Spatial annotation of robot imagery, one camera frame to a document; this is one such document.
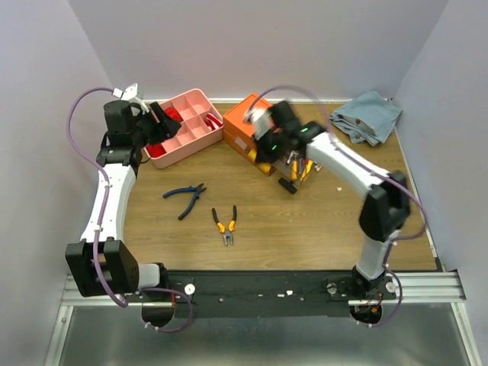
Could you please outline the orange screwdriver long shaft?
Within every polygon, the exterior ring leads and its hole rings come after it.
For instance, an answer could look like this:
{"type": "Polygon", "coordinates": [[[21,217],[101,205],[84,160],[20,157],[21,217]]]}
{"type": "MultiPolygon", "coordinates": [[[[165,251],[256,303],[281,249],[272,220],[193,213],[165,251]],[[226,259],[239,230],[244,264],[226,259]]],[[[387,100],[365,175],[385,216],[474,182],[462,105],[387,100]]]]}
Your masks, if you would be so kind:
{"type": "Polygon", "coordinates": [[[299,174],[299,162],[297,160],[294,160],[291,166],[291,179],[293,181],[296,181],[298,179],[298,174],[299,174]]]}

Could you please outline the clear plastic drawer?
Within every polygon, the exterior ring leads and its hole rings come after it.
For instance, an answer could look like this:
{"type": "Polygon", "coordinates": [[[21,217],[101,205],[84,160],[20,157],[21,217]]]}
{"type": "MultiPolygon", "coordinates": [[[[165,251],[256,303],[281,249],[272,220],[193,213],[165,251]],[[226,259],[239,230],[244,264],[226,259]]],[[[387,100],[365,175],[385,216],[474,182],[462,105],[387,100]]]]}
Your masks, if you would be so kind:
{"type": "Polygon", "coordinates": [[[303,153],[298,152],[296,150],[291,150],[285,154],[283,158],[280,158],[279,160],[275,161],[272,166],[275,168],[275,170],[281,175],[281,178],[285,178],[288,181],[292,181],[294,183],[294,186],[296,188],[301,187],[305,181],[312,176],[313,174],[316,174],[322,169],[322,166],[319,165],[318,163],[314,162],[314,167],[311,170],[311,172],[307,176],[302,176],[303,170],[307,164],[307,161],[311,160],[308,159],[303,153]],[[293,181],[291,179],[291,166],[292,162],[294,160],[297,160],[299,162],[299,174],[298,174],[298,179],[296,181],[293,181]]]}

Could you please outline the yellow screwdriver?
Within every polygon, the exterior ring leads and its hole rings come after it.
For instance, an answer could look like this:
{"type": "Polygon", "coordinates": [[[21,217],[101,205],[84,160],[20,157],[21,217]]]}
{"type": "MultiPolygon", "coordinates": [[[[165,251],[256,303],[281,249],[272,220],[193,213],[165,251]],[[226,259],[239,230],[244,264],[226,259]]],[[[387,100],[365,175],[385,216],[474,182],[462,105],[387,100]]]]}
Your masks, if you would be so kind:
{"type": "Polygon", "coordinates": [[[308,160],[307,161],[307,164],[306,164],[306,166],[305,166],[305,168],[303,170],[302,176],[307,176],[311,172],[311,170],[313,169],[313,167],[314,167],[314,162],[312,160],[308,160]]]}

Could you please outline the orange two-drawer box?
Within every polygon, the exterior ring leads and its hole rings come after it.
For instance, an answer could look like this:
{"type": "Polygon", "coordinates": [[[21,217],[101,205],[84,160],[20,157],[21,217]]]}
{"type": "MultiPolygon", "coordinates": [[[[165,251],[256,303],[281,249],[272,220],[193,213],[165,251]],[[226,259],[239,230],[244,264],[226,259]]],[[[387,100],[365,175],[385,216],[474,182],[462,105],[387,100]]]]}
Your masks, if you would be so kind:
{"type": "Polygon", "coordinates": [[[255,162],[257,152],[253,141],[254,128],[244,121],[245,113],[257,97],[257,93],[250,94],[223,115],[223,137],[248,162],[270,176],[275,168],[270,163],[255,162]]]}

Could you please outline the black rubber mallet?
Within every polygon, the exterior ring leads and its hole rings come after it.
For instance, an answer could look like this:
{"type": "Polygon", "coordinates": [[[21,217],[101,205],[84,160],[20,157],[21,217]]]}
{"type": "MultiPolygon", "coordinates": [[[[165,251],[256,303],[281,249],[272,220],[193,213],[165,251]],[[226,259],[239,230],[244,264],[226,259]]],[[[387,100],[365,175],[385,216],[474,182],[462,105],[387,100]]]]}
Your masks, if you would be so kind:
{"type": "Polygon", "coordinates": [[[290,194],[295,194],[297,192],[297,188],[292,181],[288,181],[285,178],[279,178],[278,183],[290,194]]]}

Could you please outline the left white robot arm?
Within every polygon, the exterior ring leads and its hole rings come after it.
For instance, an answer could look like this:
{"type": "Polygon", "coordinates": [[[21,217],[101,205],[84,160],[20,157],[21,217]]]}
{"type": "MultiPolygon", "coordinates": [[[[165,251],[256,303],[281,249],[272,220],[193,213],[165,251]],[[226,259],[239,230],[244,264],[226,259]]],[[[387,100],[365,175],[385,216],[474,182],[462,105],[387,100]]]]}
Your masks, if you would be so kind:
{"type": "Polygon", "coordinates": [[[126,295],[143,288],[150,300],[160,301],[169,292],[162,266],[138,264],[124,244],[124,220],[143,147],[171,139],[181,126],[156,102],[143,107],[111,101],[104,119],[107,131],[92,160],[98,171],[95,202],[80,240],[66,247],[66,261],[83,297],[108,295],[127,307],[126,295]]]}

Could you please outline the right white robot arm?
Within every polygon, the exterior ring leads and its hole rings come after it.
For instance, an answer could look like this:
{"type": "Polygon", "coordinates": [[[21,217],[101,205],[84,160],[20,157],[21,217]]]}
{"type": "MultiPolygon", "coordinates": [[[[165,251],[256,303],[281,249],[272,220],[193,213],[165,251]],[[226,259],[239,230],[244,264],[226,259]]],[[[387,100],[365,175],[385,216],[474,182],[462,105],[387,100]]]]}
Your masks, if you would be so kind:
{"type": "Polygon", "coordinates": [[[352,269],[352,293],[361,299],[378,290],[389,247],[410,215],[406,176],[380,169],[349,149],[315,121],[302,124],[287,101],[253,108],[245,115],[254,129],[256,162],[273,164],[296,151],[328,169],[363,200],[359,226],[364,244],[352,269]]]}

